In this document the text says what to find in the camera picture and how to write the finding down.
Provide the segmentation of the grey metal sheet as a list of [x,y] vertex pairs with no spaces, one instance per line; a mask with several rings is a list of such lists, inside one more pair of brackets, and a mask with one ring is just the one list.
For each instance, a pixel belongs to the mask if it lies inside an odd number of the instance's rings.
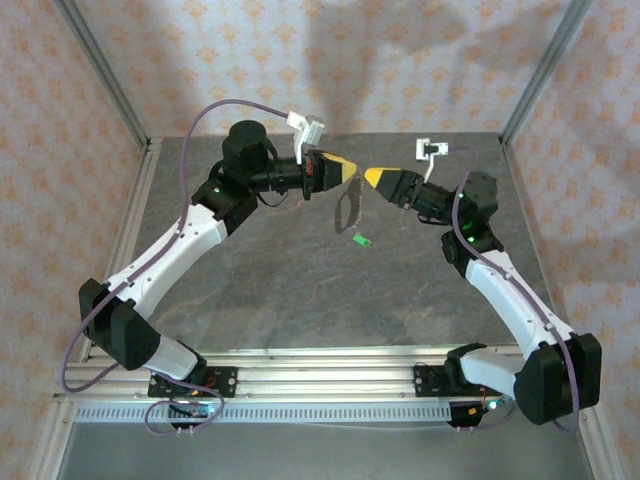
[[157,438],[78,424],[60,480],[593,480],[580,437],[520,418],[489,431],[219,424]]

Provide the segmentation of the aluminium side rail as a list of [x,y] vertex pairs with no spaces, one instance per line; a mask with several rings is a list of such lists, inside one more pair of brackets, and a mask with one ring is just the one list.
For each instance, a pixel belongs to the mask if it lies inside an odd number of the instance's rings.
[[[540,264],[553,311],[556,314],[560,314],[562,320],[575,327],[574,323],[569,319],[568,311],[564,305],[564,295],[553,283],[553,275],[545,263],[544,250],[546,242],[540,229],[541,224],[536,217],[533,197],[528,193],[525,186],[523,170],[518,164],[516,151],[509,144],[503,144],[502,149],[522,204],[527,228],[536,251],[536,257]],[[580,411],[579,436],[585,447],[586,458],[594,480],[627,480],[602,402],[594,407]]]
[[[125,213],[106,267],[107,276],[117,273],[133,258],[140,225],[162,148],[162,137],[150,140],[135,176]],[[56,480],[83,398],[54,390],[47,404],[46,416],[27,480]]]

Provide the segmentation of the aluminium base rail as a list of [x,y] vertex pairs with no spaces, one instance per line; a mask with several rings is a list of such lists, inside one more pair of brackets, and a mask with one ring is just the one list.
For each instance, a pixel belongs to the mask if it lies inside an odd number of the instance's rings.
[[[202,354],[216,367],[236,367],[231,402],[410,402],[416,399],[413,367],[442,365],[455,346],[387,346],[359,348],[245,349]],[[112,360],[100,349],[84,362],[71,362],[71,387],[88,382]],[[108,373],[73,401],[148,399],[151,373],[122,367]]]

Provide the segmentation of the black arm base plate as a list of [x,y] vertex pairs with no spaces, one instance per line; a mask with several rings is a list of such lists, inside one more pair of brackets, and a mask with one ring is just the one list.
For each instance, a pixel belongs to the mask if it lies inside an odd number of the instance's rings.
[[450,397],[456,396],[446,368],[440,365],[418,363],[413,367],[413,384],[416,397]]
[[238,369],[228,366],[205,366],[199,373],[189,376],[184,383],[194,384],[194,387],[185,387],[170,382],[152,374],[147,395],[150,398],[178,398],[199,399],[211,397],[211,394],[203,391],[208,388],[216,391],[224,398],[234,398],[236,394]]

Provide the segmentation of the aluminium frame post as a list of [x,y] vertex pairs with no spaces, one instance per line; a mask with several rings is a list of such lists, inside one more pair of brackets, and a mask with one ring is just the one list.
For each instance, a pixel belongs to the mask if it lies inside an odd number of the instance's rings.
[[115,106],[128,132],[141,151],[147,152],[152,137],[145,131],[139,116],[125,93],[100,42],[85,19],[76,0],[53,0],[53,4],[75,37],[80,49],[97,75],[107,96]]
[[571,40],[581,26],[593,2],[594,0],[570,1],[565,14],[534,69],[531,79],[499,135],[502,146],[507,146],[514,141],[517,133],[541,95],[542,90],[566,53]]

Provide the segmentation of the small circuit board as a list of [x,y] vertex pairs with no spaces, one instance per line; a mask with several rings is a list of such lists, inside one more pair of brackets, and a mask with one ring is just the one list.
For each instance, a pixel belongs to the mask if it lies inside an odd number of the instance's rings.
[[504,425],[518,412],[516,403],[501,396],[489,400],[452,402],[447,424],[456,431],[486,431]]
[[170,402],[168,409],[171,418],[180,418],[194,422],[204,422],[215,419],[220,414],[220,405],[211,403]]

